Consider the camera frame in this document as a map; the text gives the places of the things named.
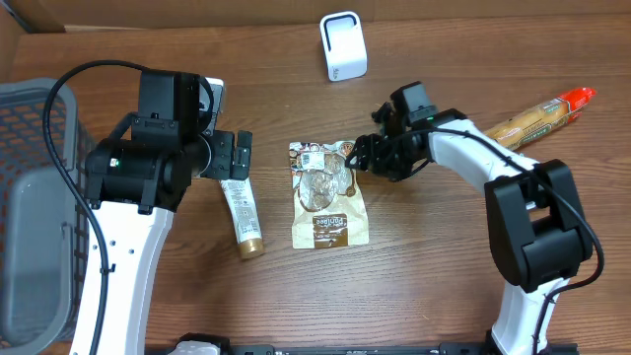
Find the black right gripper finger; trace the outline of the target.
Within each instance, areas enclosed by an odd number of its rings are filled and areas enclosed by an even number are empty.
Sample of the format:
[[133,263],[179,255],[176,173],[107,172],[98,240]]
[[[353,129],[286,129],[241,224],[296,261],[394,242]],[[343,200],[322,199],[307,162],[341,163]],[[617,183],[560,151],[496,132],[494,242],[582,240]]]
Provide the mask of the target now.
[[371,172],[374,166],[374,150],[367,147],[354,147],[345,159],[345,167],[351,170]]
[[380,142],[381,136],[379,134],[362,135],[356,139],[352,152],[354,154],[375,154]]

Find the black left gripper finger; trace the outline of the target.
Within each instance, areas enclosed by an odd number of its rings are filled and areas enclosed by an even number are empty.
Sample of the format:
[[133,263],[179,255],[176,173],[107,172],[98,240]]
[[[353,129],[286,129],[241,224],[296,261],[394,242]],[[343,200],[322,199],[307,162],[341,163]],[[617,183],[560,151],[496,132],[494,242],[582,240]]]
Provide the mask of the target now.
[[230,179],[246,180],[249,176],[250,161],[250,157],[234,158],[231,166]]
[[237,136],[237,145],[235,148],[236,157],[250,157],[252,145],[252,133],[240,130]]

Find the white shampoo tube gold cap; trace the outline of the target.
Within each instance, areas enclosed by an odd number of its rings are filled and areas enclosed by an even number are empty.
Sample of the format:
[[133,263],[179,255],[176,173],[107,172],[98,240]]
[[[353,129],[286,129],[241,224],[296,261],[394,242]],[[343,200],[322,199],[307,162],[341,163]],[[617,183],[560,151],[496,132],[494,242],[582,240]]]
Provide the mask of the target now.
[[250,179],[221,180],[220,185],[232,215],[241,258],[250,259],[265,253]]

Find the beige cookie pouch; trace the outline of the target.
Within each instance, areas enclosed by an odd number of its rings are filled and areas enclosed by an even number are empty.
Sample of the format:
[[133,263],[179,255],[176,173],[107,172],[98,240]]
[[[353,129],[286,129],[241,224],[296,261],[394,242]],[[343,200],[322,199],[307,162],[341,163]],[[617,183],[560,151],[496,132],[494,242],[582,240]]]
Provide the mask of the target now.
[[364,198],[355,172],[345,165],[353,148],[351,141],[289,144],[294,249],[331,249],[369,242]]

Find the orange spaghetti package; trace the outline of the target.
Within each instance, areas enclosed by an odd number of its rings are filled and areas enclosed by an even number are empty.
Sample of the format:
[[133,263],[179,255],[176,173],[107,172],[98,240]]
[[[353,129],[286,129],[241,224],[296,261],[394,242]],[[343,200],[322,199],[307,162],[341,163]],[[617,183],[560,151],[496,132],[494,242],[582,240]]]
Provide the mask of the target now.
[[596,94],[593,88],[576,88],[499,123],[484,134],[515,151],[577,120]]

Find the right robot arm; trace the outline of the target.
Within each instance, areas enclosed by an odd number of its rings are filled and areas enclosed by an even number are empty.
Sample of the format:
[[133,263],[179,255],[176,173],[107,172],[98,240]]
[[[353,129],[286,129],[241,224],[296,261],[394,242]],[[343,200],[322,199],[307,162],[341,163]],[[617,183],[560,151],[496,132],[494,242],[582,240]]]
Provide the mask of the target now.
[[484,195],[489,247],[506,284],[479,353],[578,353],[546,338],[559,295],[594,283],[604,267],[569,167],[521,156],[459,110],[438,110],[420,82],[394,91],[372,119],[380,132],[356,139],[347,168],[401,181],[435,163]]

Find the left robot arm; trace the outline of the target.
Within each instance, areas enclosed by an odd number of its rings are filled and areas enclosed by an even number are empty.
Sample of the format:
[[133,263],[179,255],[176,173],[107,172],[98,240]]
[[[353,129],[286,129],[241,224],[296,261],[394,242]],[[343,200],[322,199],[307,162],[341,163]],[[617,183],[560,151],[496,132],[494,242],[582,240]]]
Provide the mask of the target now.
[[248,179],[251,134],[217,129],[226,88],[146,70],[138,108],[86,159],[90,251],[74,354],[142,354],[157,265],[194,178]]

